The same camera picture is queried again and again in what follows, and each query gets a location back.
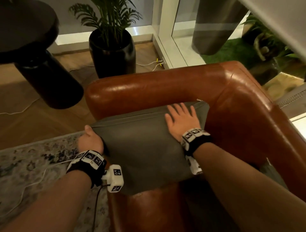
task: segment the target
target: parquet floor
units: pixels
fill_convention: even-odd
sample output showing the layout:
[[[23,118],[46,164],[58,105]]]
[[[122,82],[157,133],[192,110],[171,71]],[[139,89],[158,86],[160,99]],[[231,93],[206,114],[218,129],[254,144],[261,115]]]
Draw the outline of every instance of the parquet floor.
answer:
[[[58,55],[56,58],[84,88],[97,79],[89,51]],[[156,61],[153,43],[136,44],[136,62],[148,64]],[[156,64],[136,66],[137,73],[150,72]],[[22,144],[49,139],[82,131],[86,124],[95,121],[83,98],[75,106],[65,110],[48,107],[14,65],[0,65],[0,150]],[[25,112],[8,115],[4,112],[20,112],[34,102]]]

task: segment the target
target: hand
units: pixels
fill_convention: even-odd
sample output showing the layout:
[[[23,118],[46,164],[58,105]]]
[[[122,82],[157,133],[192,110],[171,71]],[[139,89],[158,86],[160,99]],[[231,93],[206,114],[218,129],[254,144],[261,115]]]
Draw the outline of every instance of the hand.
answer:
[[[190,107],[191,115],[184,103],[181,103],[181,106],[174,104],[174,107],[176,110],[172,106],[168,106],[168,110],[174,121],[169,114],[165,114],[165,118],[170,134],[177,141],[181,142],[182,136],[186,131],[195,127],[201,128],[201,126],[193,106]]]
[[[93,150],[103,154],[104,146],[102,139],[97,135],[90,126],[85,126],[85,134],[78,140],[79,152]]]

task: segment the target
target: wristband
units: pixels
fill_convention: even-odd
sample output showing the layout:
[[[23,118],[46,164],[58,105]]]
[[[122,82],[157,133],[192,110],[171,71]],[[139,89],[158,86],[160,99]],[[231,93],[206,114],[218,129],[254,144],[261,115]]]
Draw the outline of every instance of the wristband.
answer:
[[[181,145],[187,156],[193,157],[193,153],[204,143],[211,143],[211,135],[200,128],[192,128],[186,131],[182,136]]]
[[[85,172],[91,179],[91,188],[94,185],[102,184],[102,176],[104,175],[106,160],[96,151],[84,151],[76,155],[74,160],[69,164],[67,172],[80,170]]]

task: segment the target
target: leather armchair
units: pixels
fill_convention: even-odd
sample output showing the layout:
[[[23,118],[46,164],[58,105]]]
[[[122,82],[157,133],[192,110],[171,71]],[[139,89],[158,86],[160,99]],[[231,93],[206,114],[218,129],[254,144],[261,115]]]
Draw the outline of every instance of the leather armchair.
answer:
[[[205,130],[216,145],[257,167],[269,158],[289,190],[306,200],[306,142],[239,62],[99,79],[85,98],[96,120],[203,100],[210,105]],[[193,231],[178,183],[108,199],[112,231]]]

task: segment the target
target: green grass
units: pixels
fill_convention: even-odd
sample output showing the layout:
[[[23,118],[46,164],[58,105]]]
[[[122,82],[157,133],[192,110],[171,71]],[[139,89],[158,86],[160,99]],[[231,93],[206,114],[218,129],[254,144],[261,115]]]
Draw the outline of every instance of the green grass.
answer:
[[[261,62],[254,47],[241,38],[226,41],[221,49],[214,55],[201,56],[207,64],[236,60],[241,62],[247,69]]]

